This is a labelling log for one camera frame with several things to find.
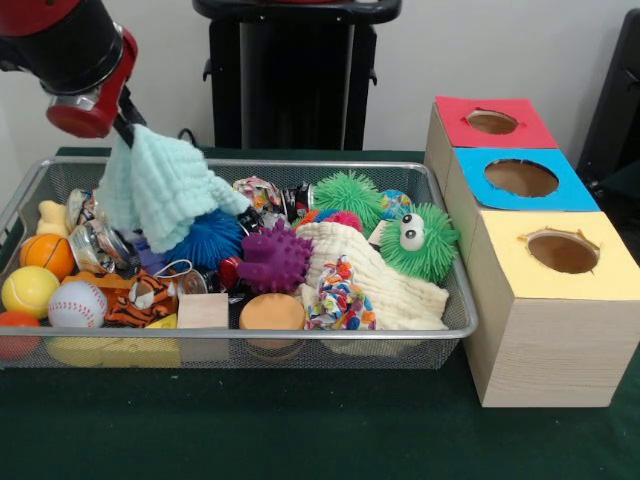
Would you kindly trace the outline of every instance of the red box lid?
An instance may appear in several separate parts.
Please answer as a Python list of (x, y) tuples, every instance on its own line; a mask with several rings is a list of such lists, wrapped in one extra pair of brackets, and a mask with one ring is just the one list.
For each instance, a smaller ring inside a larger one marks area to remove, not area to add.
[(529, 100), (436, 97), (453, 147), (558, 148)]

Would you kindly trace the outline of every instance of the mint green towel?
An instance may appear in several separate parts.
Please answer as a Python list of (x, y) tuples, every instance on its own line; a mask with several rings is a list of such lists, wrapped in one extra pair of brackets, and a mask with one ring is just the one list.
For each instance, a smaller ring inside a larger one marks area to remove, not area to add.
[(118, 139), (96, 200), (114, 228), (141, 228), (155, 253), (180, 243), (200, 215), (220, 208), (236, 216), (250, 206), (209, 170), (200, 150), (142, 125), (132, 149)]

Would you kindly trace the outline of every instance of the stacked wooden boxes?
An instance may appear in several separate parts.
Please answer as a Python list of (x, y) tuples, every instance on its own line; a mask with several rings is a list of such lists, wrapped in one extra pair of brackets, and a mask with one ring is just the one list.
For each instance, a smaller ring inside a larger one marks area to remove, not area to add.
[(607, 406), (640, 339), (640, 269), (527, 100), (438, 97), (425, 162), (480, 314), (486, 407)]

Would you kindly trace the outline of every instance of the circular hole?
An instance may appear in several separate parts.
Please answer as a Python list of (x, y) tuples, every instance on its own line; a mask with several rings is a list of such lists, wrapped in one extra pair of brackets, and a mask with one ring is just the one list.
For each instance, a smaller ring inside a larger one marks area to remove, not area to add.
[(597, 247), (568, 232), (542, 232), (531, 237), (528, 246), (535, 258), (561, 273), (590, 272), (600, 256)]
[(474, 110), (467, 117), (467, 121), (476, 130), (491, 135), (508, 135), (518, 127), (515, 118), (492, 110)]
[(521, 197), (546, 197), (558, 189), (558, 177), (551, 170), (528, 160), (498, 160), (484, 171), (497, 188)]

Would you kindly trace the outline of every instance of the white knitted cloth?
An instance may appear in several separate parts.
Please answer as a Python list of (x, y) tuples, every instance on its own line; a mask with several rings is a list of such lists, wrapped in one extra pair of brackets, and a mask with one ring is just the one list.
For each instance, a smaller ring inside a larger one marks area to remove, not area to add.
[(326, 263), (348, 255), (355, 272), (354, 283), (371, 299), (377, 330), (448, 330), (441, 321), (449, 293), (389, 267), (364, 236), (338, 223), (310, 223), (297, 230), (313, 241), (306, 285), (317, 288)]
[(155, 253), (182, 242), (200, 215), (219, 208), (237, 216), (250, 206), (209, 170), (200, 150), (142, 125), (135, 126), (133, 149), (117, 140), (96, 200), (114, 228), (142, 228)]

